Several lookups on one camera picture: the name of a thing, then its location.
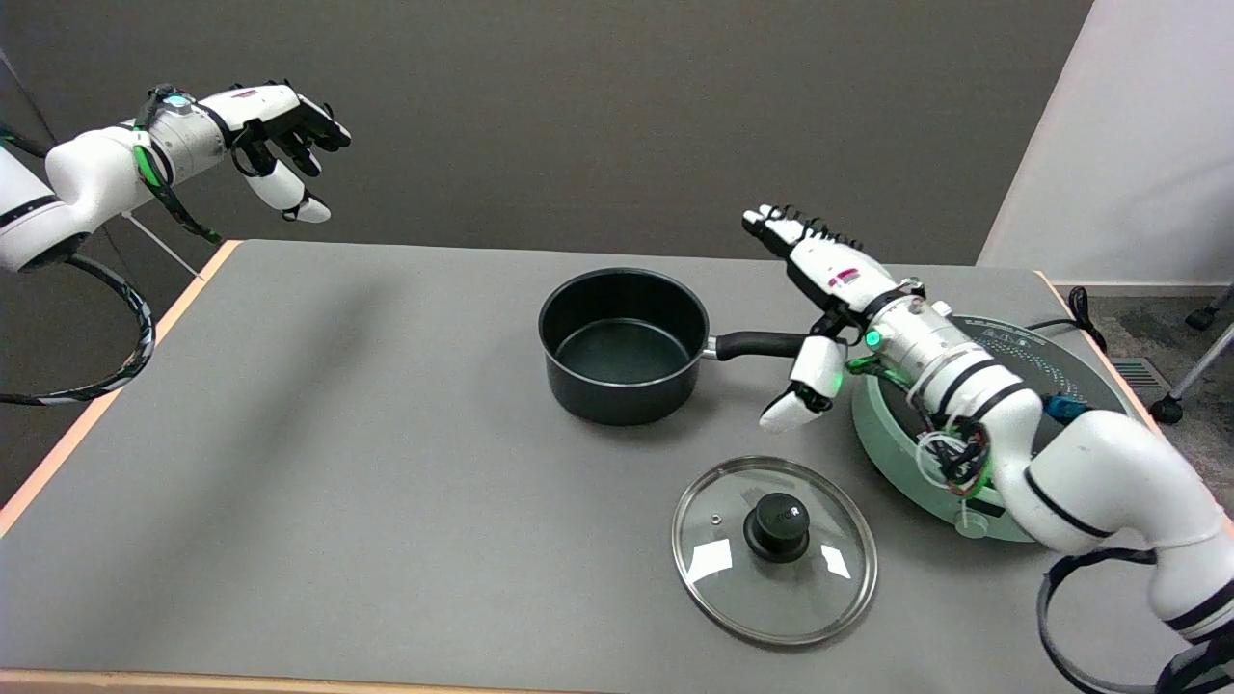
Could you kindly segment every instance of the black saucepan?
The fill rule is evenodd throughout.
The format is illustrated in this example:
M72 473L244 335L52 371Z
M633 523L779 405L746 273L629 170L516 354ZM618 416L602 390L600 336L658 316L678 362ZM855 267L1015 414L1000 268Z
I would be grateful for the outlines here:
M649 424L690 399L698 361L796 357L803 335L708 336L707 311L680 282L607 268L559 286L539 315L548 383L569 412L597 424Z

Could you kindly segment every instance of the table surface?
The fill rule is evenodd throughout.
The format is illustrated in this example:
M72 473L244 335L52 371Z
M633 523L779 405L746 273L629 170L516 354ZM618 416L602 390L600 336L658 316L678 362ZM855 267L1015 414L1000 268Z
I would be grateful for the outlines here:
M0 540L0 667L586 692L1065 692L1037 638L1054 561L971 541L861 452L849 390L781 436L758 415L789 363L702 364L655 425L557 406L536 319L581 272L637 265L713 332L817 317L779 262L251 241ZM1024 270L893 267L960 314L1064 310ZM1058 342L1103 369L1076 331ZM879 585L845 636L744 643L682 589L677 498L765 453L866 515ZM1149 571L1096 567L1055 631L1095 673L1150 680L1182 646Z

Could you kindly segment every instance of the carpet floor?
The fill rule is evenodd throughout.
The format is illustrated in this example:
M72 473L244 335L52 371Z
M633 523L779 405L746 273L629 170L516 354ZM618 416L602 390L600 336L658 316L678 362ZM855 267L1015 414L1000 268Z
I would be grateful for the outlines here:
M1234 321L1232 304L1208 330L1188 327L1183 319L1202 305L1203 298L1093 296L1090 314L1106 336L1111 357L1146 357L1174 384ZM1182 408L1182 421L1161 430L1234 515L1234 348L1220 354L1186 393Z

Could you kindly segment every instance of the pot lid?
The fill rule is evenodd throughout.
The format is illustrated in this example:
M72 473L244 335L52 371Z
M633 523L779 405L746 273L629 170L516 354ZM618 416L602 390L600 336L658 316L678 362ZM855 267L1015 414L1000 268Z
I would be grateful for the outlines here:
M768 456L721 463L686 489L673 553L708 616L772 646L842 632L869 606L879 574L853 500L814 470Z

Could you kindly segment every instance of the chair leg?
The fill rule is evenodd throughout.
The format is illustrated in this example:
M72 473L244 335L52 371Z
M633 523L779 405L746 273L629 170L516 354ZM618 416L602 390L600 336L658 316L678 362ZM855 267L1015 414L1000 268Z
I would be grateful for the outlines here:
M1185 375L1182 380L1180 380L1178 384L1166 394L1165 398L1153 403L1153 406L1149 408L1149 414L1153 415L1153 419L1161 424L1177 424L1178 420L1182 419L1182 406L1178 404L1178 400L1182 400L1182 396L1192 385L1195 385L1196 380L1204 373L1204 369L1215 362L1217 357L1219 357L1222 352L1230 346L1230 343L1234 343L1234 324L1230 324L1230 326L1225 328L1225 332L1217 338L1217 342L1214 342L1213 346L1204 352L1204 356L1196 362L1196 366L1191 367L1187 375Z
M1187 325L1196 330L1208 330L1217 317L1217 311L1222 310L1222 306L1230 300L1230 296L1234 296L1234 284L1222 290L1220 295L1209 301L1203 309L1191 311L1191 315L1187 316Z

